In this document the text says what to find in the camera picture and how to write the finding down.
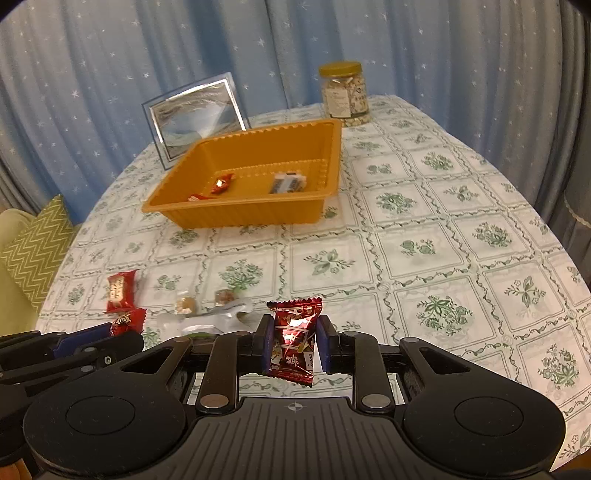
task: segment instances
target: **glass jar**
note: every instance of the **glass jar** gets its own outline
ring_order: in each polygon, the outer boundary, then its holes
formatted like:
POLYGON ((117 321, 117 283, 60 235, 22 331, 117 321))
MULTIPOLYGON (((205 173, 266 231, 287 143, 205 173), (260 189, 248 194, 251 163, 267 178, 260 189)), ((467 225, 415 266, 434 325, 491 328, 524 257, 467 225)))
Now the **glass jar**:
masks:
POLYGON ((358 61, 336 61, 322 65, 324 111, 338 118, 344 127, 369 122, 368 94, 361 64, 358 61))

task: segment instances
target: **white tablecloth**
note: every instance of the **white tablecloth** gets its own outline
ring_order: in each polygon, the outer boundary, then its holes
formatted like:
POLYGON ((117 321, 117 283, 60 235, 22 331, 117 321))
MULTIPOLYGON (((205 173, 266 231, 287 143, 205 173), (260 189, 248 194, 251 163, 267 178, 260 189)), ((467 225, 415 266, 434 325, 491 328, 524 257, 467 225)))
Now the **white tablecloth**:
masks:
MULTIPOLYGON (((183 231, 142 214, 164 174, 149 146, 82 226, 37 327, 71 332, 112 320, 106 278, 134 268, 148 346, 164 340, 154 317, 173 311, 177 291, 195 292, 206 309, 216 290, 235 288, 255 303, 253 327, 267 300, 320 296, 339 331, 391 344, 421 337, 542 392, 566 419, 556 465, 568 461, 591 445, 589 290, 495 167, 397 97, 373 97, 371 111, 373 123, 343 130, 340 191, 314 225, 183 231)), ((321 115, 311 105, 251 121, 321 115)), ((393 376, 392 386, 402 402, 393 376)), ((320 372, 313 388, 258 375, 240 383, 243 395, 350 389, 350 377, 320 372)))

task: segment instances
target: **orange plastic tray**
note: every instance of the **orange plastic tray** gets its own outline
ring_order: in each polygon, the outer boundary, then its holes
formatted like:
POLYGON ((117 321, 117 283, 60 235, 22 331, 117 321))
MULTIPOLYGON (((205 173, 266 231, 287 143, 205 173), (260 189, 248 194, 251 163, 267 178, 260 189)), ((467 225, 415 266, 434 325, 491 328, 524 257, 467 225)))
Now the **orange plastic tray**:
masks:
POLYGON ((182 228, 315 223, 324 199, 338 188, 341 123, 335 119, 254 128, 196 143, 142 207, 182 228), (270 194, 275 173, 307 177, 302 192, 270 194), (230 188, 212 200, 214 181, 233 173, 230 188))

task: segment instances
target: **gold jar lid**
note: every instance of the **gold jar lid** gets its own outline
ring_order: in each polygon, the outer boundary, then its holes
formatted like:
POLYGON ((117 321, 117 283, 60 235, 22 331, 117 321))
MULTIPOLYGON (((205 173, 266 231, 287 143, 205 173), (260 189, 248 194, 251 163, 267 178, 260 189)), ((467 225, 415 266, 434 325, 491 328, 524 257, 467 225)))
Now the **gold jar lid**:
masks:
POLYGON ((351 77, 361 73, 361 64, 358 61, 334 61, 325 63, 318 68, 323 77, 351 77))

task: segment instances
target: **blue gripper pad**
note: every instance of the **blue gripper pad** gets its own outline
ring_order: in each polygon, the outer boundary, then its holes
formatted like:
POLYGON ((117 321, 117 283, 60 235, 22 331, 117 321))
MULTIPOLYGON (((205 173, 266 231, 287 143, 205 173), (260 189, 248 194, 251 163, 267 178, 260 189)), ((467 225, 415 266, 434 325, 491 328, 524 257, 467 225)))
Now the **blue gripper pad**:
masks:
POLYGON ((53 356, 55 358, 62 358, 72 355, 74 351, 82 345, 96 342, 110 335, 111 323, 102 323, 95 327, 90 327, 79 332, 70 333, 61 339, 57 347, 53 349, 53 356))

